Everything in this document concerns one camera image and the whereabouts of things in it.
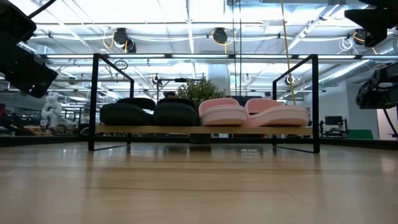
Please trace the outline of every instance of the white robot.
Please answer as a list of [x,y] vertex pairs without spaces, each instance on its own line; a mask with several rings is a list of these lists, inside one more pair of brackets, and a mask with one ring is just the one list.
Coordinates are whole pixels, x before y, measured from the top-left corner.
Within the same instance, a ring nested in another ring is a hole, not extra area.
[[47,126],[48,128],[56,127],[59,124],[63,124],[65,126],[76,126],[76,123],[70,122],[60,116],[62,105],[57,101],[59,96],[59,93],[50,92],[45,98],[46,103],[42,109],[41,126]]

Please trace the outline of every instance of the ceiling light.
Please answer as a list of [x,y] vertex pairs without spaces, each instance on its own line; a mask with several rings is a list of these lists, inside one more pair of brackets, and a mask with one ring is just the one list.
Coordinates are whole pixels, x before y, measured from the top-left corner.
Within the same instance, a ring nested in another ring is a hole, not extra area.
[[[305,59],[309,55],[299,55],[299,59]],[[356,55],[319,55],[319,59],[354,59]]]
[[23,42],[19,42],[18,44],[23,46],[23,47],[25,47],[25,48],[27,48],[27,49],[29,49],[29,50],[31,50],[31,51],[33,51],[34,53],[36,53],[35,49],[33,49],[32,47],[29,47],[28,45],[24,44]]
[[114,93],[114,92],[112,92],[112,91],[106,91],[106,92],[104,92],[104,94],[107,95],[107,96],[109,96],[109,97],[112,97],[112,98],[114,98],[114,99],[119,99],[119,98],[120,98],[119,95],[117,95],[116,93]]
[[249,74],[246,74],[246,76],[244,77],[244,81],[246,82],[250,82],[251,81],[251,77]]
[[164,58],[164,54],[111,54],[109,58]]
[[73,100],[77,100],[77,101],[88,101],[88,99],[86,99],[84,97],[78,97],[78,96],[69,96],[69,98],[71,98]]
[[63,89],[63,90],[47,90],[47,91],[75,91],[75,90],[72,90],[72,89]]
[[281,59],[286,58],[286,55],[236,55],[237,58],[264,58],[264,59]]
[[47,58],[93,58],[93,55],[46,55]]
[[228,55],[173,54],[172,58],[228,58]]

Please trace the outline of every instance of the metal beam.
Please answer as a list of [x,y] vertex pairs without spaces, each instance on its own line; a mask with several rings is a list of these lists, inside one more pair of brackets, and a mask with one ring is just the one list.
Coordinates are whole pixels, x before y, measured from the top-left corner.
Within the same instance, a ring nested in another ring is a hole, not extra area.
[[195,53],[195,49],[193,48],[193,32],[192,32],[192,25],[191,25],[191,17],[189,14],[189,8],[190,8],[190,4],[189,4],[189,0],[186,0],[186,7],[187,7],[187,18],[188,18],[188,36],[189,36],[189,48],[191,50],[191,54]]
[[[327,6],[315,19],[314,21],[310,22],[305,26],[304,29],[302,29],[292,41],[290,41],[288,49],[292,50],[302,39],[304,39],[311,31],[313,31],[321,22],[327,18],[330,17],[333,12],[337,12],[340,10],[343,6],[340,5],[329,5]],[[286,54],[286,50],[283,50],[280,52],[280,54]]]

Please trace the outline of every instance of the yellow cable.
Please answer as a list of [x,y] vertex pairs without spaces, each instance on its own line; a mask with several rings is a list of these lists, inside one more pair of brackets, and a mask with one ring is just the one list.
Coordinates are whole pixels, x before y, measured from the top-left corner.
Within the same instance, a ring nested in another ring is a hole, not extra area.
[[[282,20],[284,23],[284,32],[285,32],[285,48],[286,48],[286,59],[287,59],[287,69],[290,70],[290,60],[289,60],[289,47],[287,45],[287,35],[286,35],[286,21],[285,21],[285,9],[284,9],[284,0],[280,0],[280,4],[282,6]],[[289,74],[289,83],[290,83],[290,92],[292,93],[293,104],[296,105],[296,97],[294,95],[294,86],[293,86],[293,78],[292,74]]]
[[102,38],[102,43],[104,43],[104,46],[105,46],[107,49],[111,49],[111,48],[113,47],[114,32],[112,33],[112,43],[111,43],[111,46],[110,46],[110,47],[109,47],[108,45],[106,45],[106,43],[105,43],[105,34],[106,34],[106,32],[104,32],[104,37]]
[[356,34],[358,34],[358,33],[357,33],[357,32],[354,33],[354,39],[359,40],[359,41],[362,41],[362,42],[365,42],[365,40],[360,39],[360,38],[357,38],[357,37],[356,37]]

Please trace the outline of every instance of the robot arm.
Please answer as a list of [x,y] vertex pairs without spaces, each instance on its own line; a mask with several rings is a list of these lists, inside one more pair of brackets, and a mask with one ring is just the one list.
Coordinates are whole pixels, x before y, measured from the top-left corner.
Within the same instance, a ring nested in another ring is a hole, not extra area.
[[389,109],[398,106],[398,63],[376,70],[359,89],[356,104],[361,109]]

